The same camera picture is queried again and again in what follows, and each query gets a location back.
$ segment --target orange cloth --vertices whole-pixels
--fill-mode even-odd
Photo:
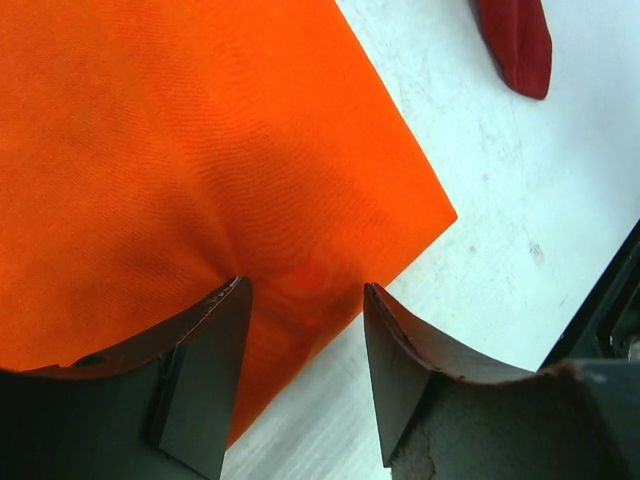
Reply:
[[[243,274],[232,439],[455,219],[331,0],[11,0],[0,365],[67,365]]]

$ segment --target white surface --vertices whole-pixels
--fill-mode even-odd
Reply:
[[[551,91],[496,74],[467,0],[338,2],[460,219],[391,286],[536,369],[640,217],[640,1],[545,1]],[[359,318],[227,453],[224,479],[388,479]]]

